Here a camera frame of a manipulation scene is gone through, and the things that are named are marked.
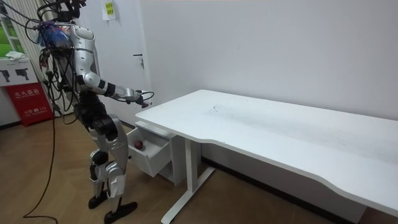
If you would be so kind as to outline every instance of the desk frame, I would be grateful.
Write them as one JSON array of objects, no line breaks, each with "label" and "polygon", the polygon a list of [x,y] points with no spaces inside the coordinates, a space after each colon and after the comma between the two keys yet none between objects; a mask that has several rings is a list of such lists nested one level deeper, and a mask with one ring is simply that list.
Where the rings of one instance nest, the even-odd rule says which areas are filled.
[{"label": "desk frame", "polygon": [[187,187],[188,190],[173,205],[172,208],[163,216],[162,223],[171,223],[175,216],[181,211],[185,204],[191,199],[193,194],[202,186],[207,178],[215,171],[214,168],[208,167],[201,176],[198,177],[198,149],[191,147],[191,140],[185,139],[185,159],[187,161]]}]

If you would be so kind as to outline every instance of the robot leg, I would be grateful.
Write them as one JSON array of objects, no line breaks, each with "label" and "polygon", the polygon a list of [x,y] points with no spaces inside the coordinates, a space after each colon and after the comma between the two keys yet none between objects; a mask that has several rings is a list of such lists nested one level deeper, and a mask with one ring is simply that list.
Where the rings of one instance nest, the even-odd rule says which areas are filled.
[{"label": "robot leg", "polygon": [[94,187],[94,197],[88,201],[88,208],[93,209],[108,199],[104,189],[104,182],[107,179],[106,165],[108,163],[108,145],[105,136],[100,136],[94,129],[88,128],[91,138],[97,144],[98,149],[90,155],[90,179]]},{"label": "robot leg", "polygon": [[118,132],[118,137],[113,141],[108,141],[111,146],[109,149],[115,161],[106,166],[108,174],[108,198],[111,203],[111,211],[105,215],[105,224],[115,222],[119,218],[125,217],[137,208],[137,202],[121,205],[122,196],[126,184],[126,166],[128,157],[128,142],[126,133],[120,120],[115,115],[109,116]]}]

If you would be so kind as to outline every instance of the baseboard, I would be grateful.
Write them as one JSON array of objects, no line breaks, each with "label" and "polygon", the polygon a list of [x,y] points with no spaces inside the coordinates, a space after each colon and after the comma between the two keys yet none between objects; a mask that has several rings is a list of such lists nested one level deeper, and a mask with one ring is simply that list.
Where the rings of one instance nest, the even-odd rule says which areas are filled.
[{"label": "baseboard", "polygon": [[21,121],[16,121],[16,122],[13,122],[13,123],[0,125],[0,130],[4,130],[4,129],[7,129],[7,128],[12,128],[12,127],[18,126],[20,124],[22,124]]},{"label": "baseboard", "polygon": [[249,183],[251,185],[254,185],[254,186],[256,186],[256,187],[258,187],[258,188],[260,188],[262,190],[265,190],[266,192],[269,192],[269,193],[271,193],[273,195],[276,195],[276,196],[278,196],[278,197],[280,197],[280,198],[282,198],[282,199],[284,199],[286,201],[289,201],[289,202],[291,202],[291,203],[293,203],[293,204],[295,204],[297,206],[300,206],[300,207],[302,207],[302,208],[304,208],[304,209],[306,209],[308,211],[311,211],[311,212],[313,212],[313,213],[315,213],[315,214],[317,214],[317,215],[319,215],[319,216],[321,216],[321,217],[323,217],[323,218],[325,218],[325,219],[327,219],[327,220],[329,220],[331,222],[338,223],[338,224],[354,224],[353,222],[348,221],[345,218],[341,218],[338,215],[335,215],[335,214],[333,214],[331,212],[328,212],[328,211],[326,211],[326,210],[324,210],[324,209],[322,209],[320,207],[312,205],[311,203],[308,203],[308,202],[303,201],[303,200],[301,200],[301,199],[299,199],[297,197],[294,197],[293,195],[285,193],[285,192],[283,192],[281,190],[278,190],[276,188],[271,187],[270,185],[267,185],[267,184],[262,183],[262,182],[260,182],[258,180],[255,180],[255,179],[253,179],[251,177],[248,177],[248,176],[246,176],[244,174],[241,174],[241,173],[239,173],[239,172],[237,172],[235,170],[232,170],[232,169],[230,169],[230,168],[228,168],[226,166],[223,166],[223,165],[221,165],[221,164],[219,164],[219,163],[217,163],[215,161],[212,161],[212,160],[207,159],[205,157],[202,157],[201,160],[202,160],[202,162],[208,164],[209,166],[212,166],[212,167],[214,167],[216,169],[222,170],[223,172],[226,172],[227,174],[233,175],[234,177],[237,177],[237,178],[239,178],[239,179],[241,179],[241,180],[243,180],[243,181],[245,181],[245,182],[247,182],[247,183]]}]

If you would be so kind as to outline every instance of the white desk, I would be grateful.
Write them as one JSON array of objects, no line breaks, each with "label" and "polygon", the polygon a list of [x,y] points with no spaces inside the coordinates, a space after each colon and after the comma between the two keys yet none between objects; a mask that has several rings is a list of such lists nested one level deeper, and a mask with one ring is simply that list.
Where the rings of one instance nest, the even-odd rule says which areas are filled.
[{"label": "white desk", "polygon": [[398,121],[200,90],[136,115],[186,138],[188,191],[170,223],[213,171],[196,182],[190,140],[213,143],[315,179],[398,217]]}]

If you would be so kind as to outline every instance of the window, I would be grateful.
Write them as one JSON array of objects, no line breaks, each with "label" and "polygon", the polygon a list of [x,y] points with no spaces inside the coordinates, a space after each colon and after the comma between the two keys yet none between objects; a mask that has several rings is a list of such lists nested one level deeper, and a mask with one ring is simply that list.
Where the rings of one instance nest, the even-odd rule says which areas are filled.
[{"label": "window", "polygon": [[[2,3],[0,3],[0,11],[7,14]],[[0,14],[0,58],[6,57],[6,54],[12,50],[24,53],[11,20]]]}]

